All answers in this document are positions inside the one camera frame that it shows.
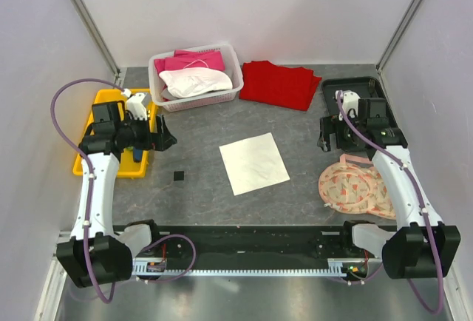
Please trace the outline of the black metal fork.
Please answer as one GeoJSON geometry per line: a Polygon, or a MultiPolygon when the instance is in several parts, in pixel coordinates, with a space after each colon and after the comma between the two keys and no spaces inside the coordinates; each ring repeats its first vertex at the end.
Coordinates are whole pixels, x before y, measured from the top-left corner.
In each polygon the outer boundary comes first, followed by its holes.
{"type": "Polygon", "coordinates": [[[371,98],[377,98],[376,94],[376,81],[374,78],[371,78],[368,83],[368,91],[371,98]]]}

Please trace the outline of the white paper napkin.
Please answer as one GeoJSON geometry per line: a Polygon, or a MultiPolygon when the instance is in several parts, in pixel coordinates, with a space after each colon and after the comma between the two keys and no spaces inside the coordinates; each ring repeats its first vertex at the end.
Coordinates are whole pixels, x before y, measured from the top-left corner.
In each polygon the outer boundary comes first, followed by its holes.
{"type": "Polygon", "coordinates": [[[290,180],[270,132],[228,143],[219,149],[235,196],[290,180]]]}

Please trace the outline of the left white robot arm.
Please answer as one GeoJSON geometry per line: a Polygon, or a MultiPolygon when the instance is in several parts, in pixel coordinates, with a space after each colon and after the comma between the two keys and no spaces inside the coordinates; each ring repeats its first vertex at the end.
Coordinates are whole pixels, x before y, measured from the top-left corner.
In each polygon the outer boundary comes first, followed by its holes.
{"type": "Polygon", "coordinates": [[[129,224],[120,235],[112,223],[115,180],[125,149],[163,152],[177,143],[166,122],[156,117],[152,131],[147,101],[140,96],[92,106],[92,122],[78,145],[82,190],[70,239],[56,249],[58,261],[79,288],[127,280],[134,257],[160,253],[154,221],[129,224]]]}

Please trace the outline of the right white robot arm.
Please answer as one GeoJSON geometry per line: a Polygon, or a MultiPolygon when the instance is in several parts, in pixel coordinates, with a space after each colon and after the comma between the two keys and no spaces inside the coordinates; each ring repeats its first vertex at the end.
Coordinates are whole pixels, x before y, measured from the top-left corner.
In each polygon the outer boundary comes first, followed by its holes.
{"type": "Polygon", "coordinates": [[[460,245],[456,226],[447,226],[429,202],[415,174],[402,131],[387,117],[383,98],[335,93],[338,113],[320,120],[318,145],[356,146],[365,158],[344,153],[319,177],[325,206],[344,214],[372,214],[394,220],[388,232],[373,223],[348,222],[338,239],[340,252],[355,257],[363,250],[381,258],[392,279],[446,277],[460,245]]]}

